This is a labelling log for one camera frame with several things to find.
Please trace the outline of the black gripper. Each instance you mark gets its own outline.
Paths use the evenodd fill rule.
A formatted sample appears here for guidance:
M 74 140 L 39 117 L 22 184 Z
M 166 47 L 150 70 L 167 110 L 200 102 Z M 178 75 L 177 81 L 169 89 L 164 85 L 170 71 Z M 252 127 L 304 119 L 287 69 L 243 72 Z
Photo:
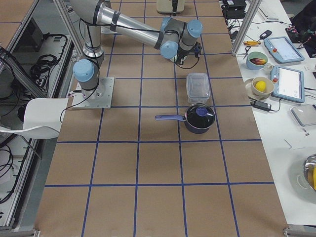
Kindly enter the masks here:
M 194 45 L 188 46 L 186 44 L 181 43 L 179 45 L 179 49 L 177 51 L 176 56 L 172 58 L 172 62 L 176 65 L 183 65 L 184 60 L 190 53 L 194 54 L 198 62 L 201 54 L 201 44 L 199 42 L 196 42 Z

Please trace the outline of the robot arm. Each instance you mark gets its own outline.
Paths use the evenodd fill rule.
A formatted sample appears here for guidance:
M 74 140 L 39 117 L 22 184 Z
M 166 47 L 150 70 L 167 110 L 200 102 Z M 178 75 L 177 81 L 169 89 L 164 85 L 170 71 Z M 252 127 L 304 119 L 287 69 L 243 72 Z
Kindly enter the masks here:
M 193 53 L 200 57 L 201 45 L 197 41 L 203 25 L 197 20 L 188 23 L 172 17 L 164 17 L 160 29 L 150 27 L 110 7 L 107 0 L 73 0 L 71 5 L 84 22 L 83 53 L 87 58 L 102 63 L 101 27 L 131 37 L 160 51 L 163 58 L 180 67 L 186 57 Z

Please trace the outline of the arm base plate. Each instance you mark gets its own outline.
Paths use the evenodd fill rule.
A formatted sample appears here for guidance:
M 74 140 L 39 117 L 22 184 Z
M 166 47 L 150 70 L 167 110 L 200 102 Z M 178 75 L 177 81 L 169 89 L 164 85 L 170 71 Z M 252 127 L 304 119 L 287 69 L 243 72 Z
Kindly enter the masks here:
M 110 109 L 114 89 L 115 78 L 100 78 L 96 91 L 85 91 L 81 89 L 78 82 L 76 90 L 81 90 L 73 96 L 72 106 L 77 109 Z

